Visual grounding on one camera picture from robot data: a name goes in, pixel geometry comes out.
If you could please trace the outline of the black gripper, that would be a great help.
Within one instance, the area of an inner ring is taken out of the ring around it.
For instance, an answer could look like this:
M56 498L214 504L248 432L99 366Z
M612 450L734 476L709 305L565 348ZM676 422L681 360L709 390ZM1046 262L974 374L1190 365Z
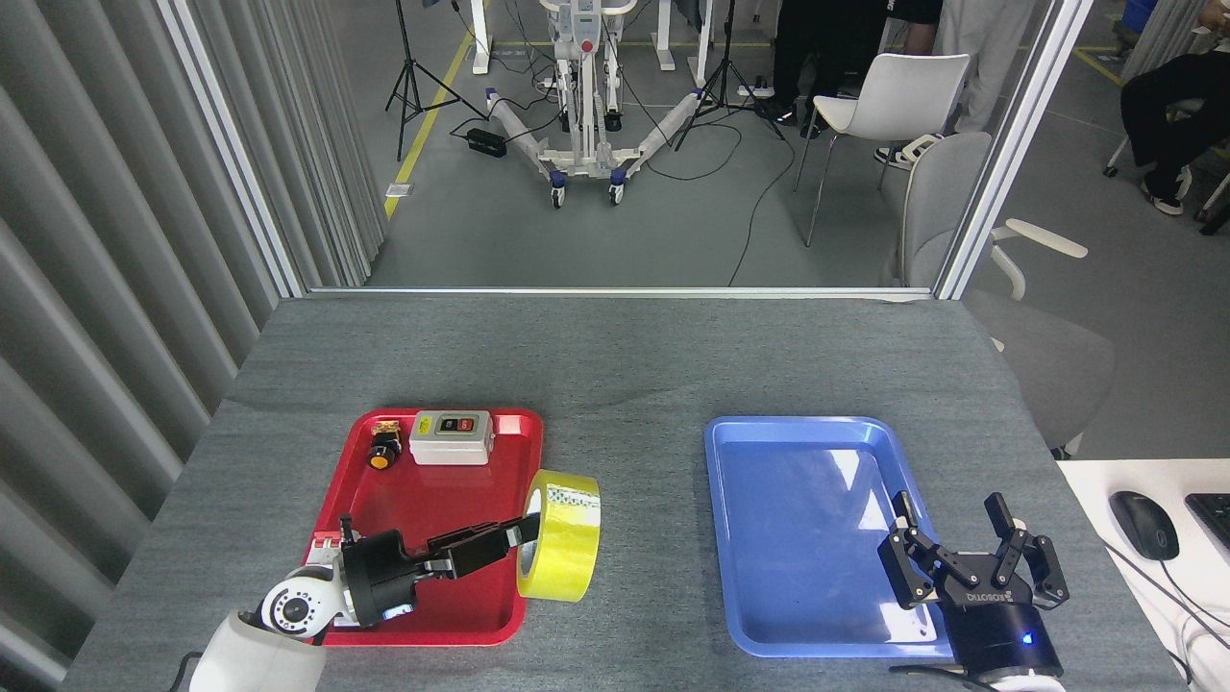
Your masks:
M421 560L405 551L397 529L357 537L353 517L339 517L342 572L353 619L362 628L410 615L418 608L416 583ZM510 517L449 531L428 540L427 570L437 579L462 579L508 556L510 548L539 538L541 517Z
M1064 669L1036 608L1055 608L1070 597L1053 540L1031 533L1011 515L1001 492L993 492L983 505L1000 540L996 569L975 588L966 588L957 556L920 531L909 492L897 492L892 498L895 524L877 548L897 602L902 608L925 602L938 578L948 575L946 631L966 674L984 682L1026 674L1060 678ZM1033 591L1025 579L1014 576L1021 557Z

